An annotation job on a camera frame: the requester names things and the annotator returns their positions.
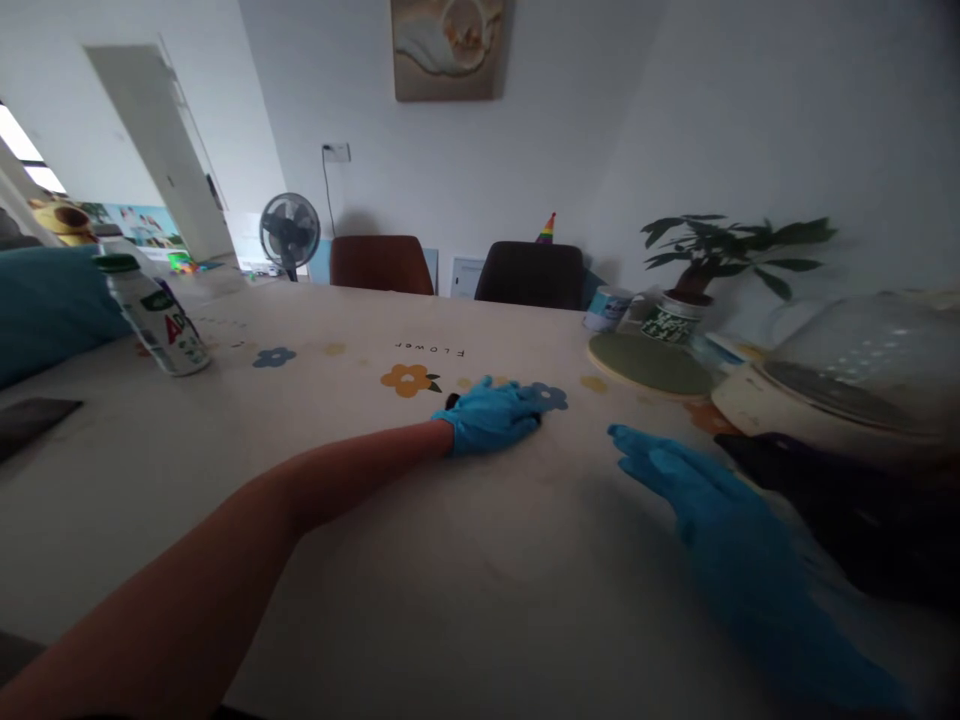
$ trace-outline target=round cutting board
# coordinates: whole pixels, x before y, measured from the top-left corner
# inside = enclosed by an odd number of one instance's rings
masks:
[[[706,397],[713,388],[710,373],[683,348],[644,335],[595,335],[587,354],[614,379],[678,400]]]

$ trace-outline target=toy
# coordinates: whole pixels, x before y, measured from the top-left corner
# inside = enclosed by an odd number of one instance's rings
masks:
[[[557,217],[556,213],[550,215],[550,219],[547,220],[547,224],[543,226],[543,230],[540,231],[540,236],[534,241],[538,245],[553,245],[553,220]]]
[[[90,216],[76,205],[63,200],[30,200],[33,216],[68,247],[96,245],[99,240],[90,230]]]
[[[170,261],[170,267],[174,274],[186,275],[200,272],[200,266],[190,259],[190,255],[185,252],[170,253],[167,255]]]

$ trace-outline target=human arm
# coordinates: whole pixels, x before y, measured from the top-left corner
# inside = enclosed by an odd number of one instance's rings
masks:
[[[620,468],[677,515],[699,589],[734,640],[792,699],[903,717],[908,698],[860,655],[811,599],[786,526],[711,458],[666,438],[612,425]]]
[[[208,716],[305,533],[421,463],[519,441],[535,429],[536,410],[518,388],[485,381],[439,419],[326,445],[268,470],[0,691],[0,717]]]

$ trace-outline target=dark chair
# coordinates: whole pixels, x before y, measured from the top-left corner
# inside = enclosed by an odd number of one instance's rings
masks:
[[[433,295],[420,241],[412,235],[348,235],[330,245],[330,284]]]
[[[490,247],[474,298],[579,310],[583,253],[573,245],[498,242]]]

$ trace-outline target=blue latex glove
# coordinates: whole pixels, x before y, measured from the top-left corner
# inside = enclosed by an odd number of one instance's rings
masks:
[[[446,420],[453,425],[453,451],[456,457],[470,453],[502,450],[520,442],[537,429],[534,415],[543,412],[531,388],[511,382],[492,387],[487,375],[450,410],[434,413],[431,420]]]
[[[702,591],[756,664],[783,688],[845,709],[904,711],[886,671],[840,634],[807,593],[790,533],[733,473],[673,440],[623,425],[607,434],[620,468],[665,498]]]

